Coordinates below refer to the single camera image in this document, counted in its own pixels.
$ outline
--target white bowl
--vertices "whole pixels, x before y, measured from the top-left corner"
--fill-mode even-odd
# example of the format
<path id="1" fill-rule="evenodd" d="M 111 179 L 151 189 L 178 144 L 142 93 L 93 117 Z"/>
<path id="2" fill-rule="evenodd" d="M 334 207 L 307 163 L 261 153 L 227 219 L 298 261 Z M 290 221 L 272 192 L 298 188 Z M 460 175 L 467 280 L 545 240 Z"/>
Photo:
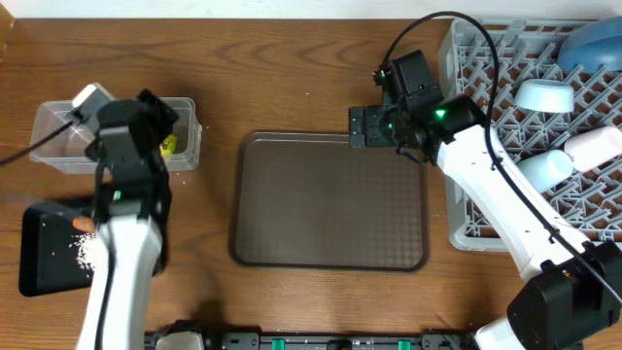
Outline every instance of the white bowl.
<path id="1" fill-rule="evenodd" d="M 514 105 L 547 113 L 574 111 L 574 90 L 570 85 L 546 79 L 523 82 L 514 97 Z"/>

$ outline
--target green clip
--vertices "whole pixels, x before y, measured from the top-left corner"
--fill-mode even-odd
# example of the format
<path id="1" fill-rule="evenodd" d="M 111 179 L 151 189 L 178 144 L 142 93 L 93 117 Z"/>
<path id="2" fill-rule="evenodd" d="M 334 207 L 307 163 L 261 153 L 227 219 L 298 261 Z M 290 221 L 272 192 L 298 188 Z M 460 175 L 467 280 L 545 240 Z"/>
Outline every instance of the green clip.
<path id="1" fill-rule="evenodd" d="M 285 350 L 285 339 L 272 339 L 272 350 Z"/>
<path id="2" fill-rule="evenodd" d="M 400 340 L 397 342 L 397 350 L 410 350 L 411 347 L 410 341 Z"/>

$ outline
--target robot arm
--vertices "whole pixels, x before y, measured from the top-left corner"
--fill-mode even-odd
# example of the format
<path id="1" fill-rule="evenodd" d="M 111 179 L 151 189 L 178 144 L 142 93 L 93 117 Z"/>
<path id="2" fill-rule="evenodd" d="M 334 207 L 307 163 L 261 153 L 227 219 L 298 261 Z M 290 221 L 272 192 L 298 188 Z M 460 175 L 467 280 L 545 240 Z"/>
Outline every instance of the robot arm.
<path id="1" fill-rule="evenodd" d="M 469 97 L 443 100 L 420 52 L 383 62 L 374 81 L 383 88 L 382 105 L 350 109 L 351 147 L 394 146 L 411 160 L 439 166 L 491 222 L 527 282 L 506 315 L 477 332 L 481 350 L 565 349 L 618 321 L 620 303 L 583 263 L 622 291 L 622 252 L 613 242 L 595 247 L 564 221 L 494 134 L 492 150 L 502 161 L 492 166 L 485 142 L 485 133 L 491 132 L 484 127 L 486 116 Z M 499 167 L 557 230 L 557 240 Z"/>
<path id="2" fill-rule="evenodd" d="M 442 143 L 438 153 L 438 167 L 468 193 L 507 247 L 521 278 L 529 281 L 542 272 L 540 266 L 545 261 L 563 263 L 571 259 L 572 254 L 560 244 L 551 244 L 548 231 L 505 182 L 499 171 L 492 168 L 484 132 L 481 125 L 475 125 L 455 134 L 455 141 Z M 539 212 L 557 226 L 560 234 L 574 249 L 583 252 L 582 243 L 589 241 L 587 236 L 562 219 L 542 198 L 507 155 L 496 135 L 492 135 L 492 140 L 498 157 L 503 159 L 501 166 L 514 183 Z"/>
<path id="3" fill-rule="evenodd" d="M 99 225 L 96 234 L 112 253 L 109 259 L 115 262 L 112 273 L 108 269 L 109 261 L 95 270 L 76 349 L 91 350 L 98 342 L 103 349 L 140 349 L 152 272 L 162 247 L 159 228 L 152 219 L 124 215 Z M 108 288 L 106 307 L 102 307 Z M 97 329 L 102 321 L 101 339 L 98 339 Z"/>
<path id="4" fill-rule="evenodd" d="M 114 100 L 86 87 L 70 117 L 95 135 L 86 155 L 97 161 L 93 222 L 107 260 L 95 267 L 80 350 L 142 349 L 151 277 L 163 267 L 162 243 L 171 203 L 159 144 L 179 116 L 148 90 Z M 108 170 L 111 181 L 103 184 Z"/>

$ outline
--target yellow object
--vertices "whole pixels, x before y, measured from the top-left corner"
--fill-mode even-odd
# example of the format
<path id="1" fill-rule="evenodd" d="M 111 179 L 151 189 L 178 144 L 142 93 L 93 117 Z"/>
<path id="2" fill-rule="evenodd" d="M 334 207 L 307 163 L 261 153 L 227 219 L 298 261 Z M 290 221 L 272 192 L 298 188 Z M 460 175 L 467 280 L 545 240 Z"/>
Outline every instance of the yellow object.
<path id="1" fill-rule="evenodd" d="M 177 137 L 168 135 L 168 137 L 159 144 L 159 150 L 163 156 L 170 156 L 175 152 L 175 146 L 177 146 Z"/>

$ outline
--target orange object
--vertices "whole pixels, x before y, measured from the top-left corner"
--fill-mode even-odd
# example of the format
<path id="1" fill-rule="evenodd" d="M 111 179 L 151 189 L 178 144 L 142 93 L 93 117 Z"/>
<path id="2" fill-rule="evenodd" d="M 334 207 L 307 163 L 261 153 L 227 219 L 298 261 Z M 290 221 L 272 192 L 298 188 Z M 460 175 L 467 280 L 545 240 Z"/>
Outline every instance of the orange object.
<path id="1" fill-rule="evenodd" d="M 93 219 L 91 218 L 76 218 L 73 221 L 74 228 L 77 228 L 84 232 L 95 232 L 95 226 L 93 225 Z"/>

